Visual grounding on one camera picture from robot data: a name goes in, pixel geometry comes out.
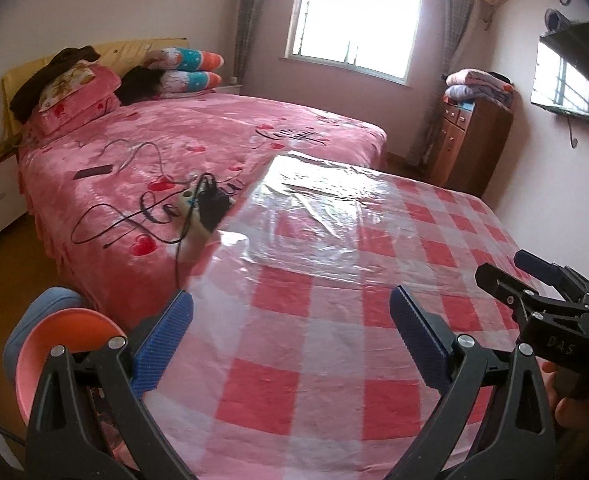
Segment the person's right hand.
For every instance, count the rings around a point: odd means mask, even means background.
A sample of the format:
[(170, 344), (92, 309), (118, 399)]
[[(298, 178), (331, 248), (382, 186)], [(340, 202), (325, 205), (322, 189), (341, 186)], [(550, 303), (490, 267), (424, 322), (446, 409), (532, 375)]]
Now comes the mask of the person's right hand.
[(577, 400), (561, 396), (555, 388), (557, 366), (544, 361), (541, 364), (544, 383), (553, 419), (564, 429), (577, 430), (589, 434), (589, 396)]

